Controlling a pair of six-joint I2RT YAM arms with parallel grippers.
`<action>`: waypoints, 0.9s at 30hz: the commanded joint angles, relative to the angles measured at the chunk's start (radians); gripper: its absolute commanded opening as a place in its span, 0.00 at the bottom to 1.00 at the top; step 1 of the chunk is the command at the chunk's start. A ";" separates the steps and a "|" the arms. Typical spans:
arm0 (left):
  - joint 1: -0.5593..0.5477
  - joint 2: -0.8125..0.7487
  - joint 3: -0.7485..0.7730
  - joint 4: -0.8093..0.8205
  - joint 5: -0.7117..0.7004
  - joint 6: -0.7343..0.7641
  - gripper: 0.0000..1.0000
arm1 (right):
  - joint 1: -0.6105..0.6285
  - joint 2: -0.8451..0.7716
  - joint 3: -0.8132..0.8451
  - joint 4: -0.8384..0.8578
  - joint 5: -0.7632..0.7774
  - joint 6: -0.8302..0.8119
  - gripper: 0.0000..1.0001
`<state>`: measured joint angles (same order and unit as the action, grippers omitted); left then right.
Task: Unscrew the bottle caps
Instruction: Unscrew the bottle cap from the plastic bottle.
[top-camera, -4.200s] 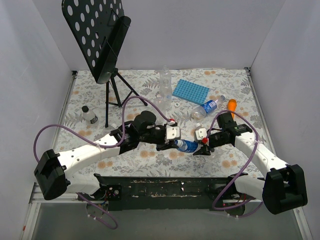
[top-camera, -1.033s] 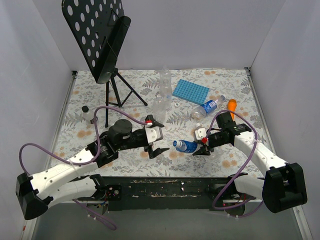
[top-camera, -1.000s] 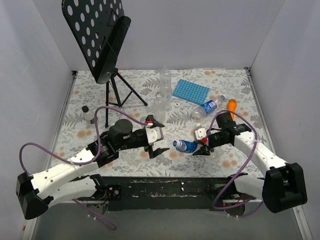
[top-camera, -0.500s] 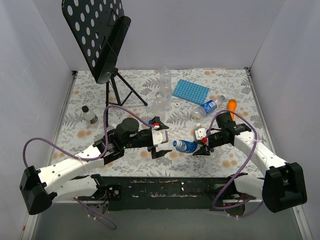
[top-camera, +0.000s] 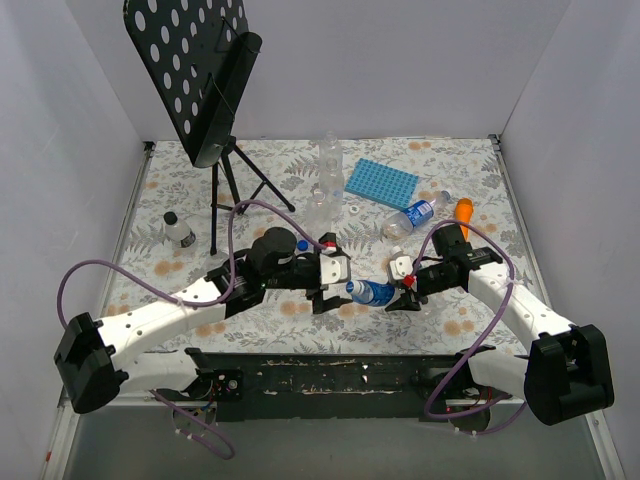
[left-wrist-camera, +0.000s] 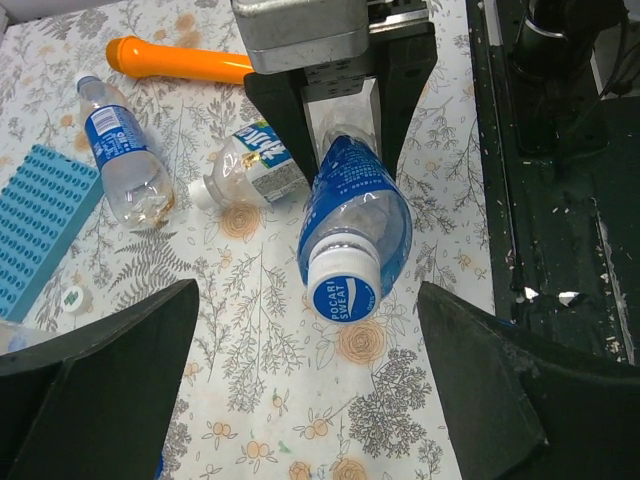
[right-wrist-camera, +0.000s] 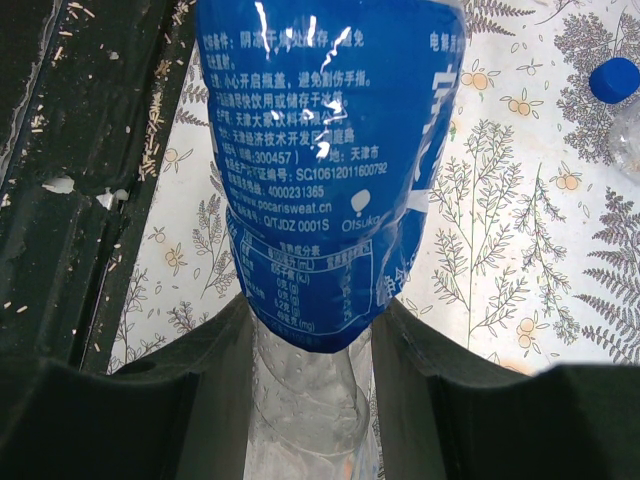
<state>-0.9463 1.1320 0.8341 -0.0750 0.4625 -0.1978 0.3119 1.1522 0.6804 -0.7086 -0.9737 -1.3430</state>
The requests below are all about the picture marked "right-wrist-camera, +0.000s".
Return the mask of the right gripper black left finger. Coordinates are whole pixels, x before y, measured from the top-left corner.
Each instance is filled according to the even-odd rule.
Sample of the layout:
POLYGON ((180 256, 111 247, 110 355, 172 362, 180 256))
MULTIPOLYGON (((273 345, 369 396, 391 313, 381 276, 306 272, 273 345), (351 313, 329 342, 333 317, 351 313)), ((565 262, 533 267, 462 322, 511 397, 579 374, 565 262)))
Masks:
POLYGON ((239 479, 252 404, 245 297, 111 375, 1 359, 5 479, 239 479))

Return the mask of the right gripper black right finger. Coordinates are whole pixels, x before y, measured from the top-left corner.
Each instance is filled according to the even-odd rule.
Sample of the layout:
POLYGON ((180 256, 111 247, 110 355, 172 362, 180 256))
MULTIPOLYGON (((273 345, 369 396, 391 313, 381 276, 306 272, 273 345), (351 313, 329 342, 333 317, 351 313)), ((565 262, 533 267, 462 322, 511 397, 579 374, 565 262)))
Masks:
POLYGON ((639 371, 488 361, 393 301, 372 325, 390 479, 635 479, 639 371))

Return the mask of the clear bottle blue cap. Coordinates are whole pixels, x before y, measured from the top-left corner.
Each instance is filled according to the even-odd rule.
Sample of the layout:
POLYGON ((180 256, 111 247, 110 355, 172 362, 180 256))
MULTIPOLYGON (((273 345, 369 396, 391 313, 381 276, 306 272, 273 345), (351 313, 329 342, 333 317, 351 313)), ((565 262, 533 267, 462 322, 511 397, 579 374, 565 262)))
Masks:
POLYGON ((639 184, 639 100, 634 100, 613 120, 608 134, 612 164, 636 185, 639 184))

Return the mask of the blue label water bottle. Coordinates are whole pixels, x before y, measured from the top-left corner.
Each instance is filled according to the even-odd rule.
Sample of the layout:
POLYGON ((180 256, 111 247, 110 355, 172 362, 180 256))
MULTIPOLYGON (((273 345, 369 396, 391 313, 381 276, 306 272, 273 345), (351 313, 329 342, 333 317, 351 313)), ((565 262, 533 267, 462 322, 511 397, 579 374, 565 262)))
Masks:
POLYGON ((466 47, 458 1, 202 1, 254 323, 248 479, 373 479, 371 324, 415 262, 466 47))

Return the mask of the plain blue bottle cap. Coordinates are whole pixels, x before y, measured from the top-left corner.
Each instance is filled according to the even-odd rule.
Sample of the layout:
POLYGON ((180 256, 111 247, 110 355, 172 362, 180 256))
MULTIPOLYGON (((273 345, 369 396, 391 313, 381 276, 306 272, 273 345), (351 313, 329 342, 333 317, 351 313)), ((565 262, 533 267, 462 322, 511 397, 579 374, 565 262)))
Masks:
POLYGON ((626 100, 637 91, 639 84, 639 68, 631 60, 622 57, 602 63, 589 77, 592 94, 606 104, 626 100))

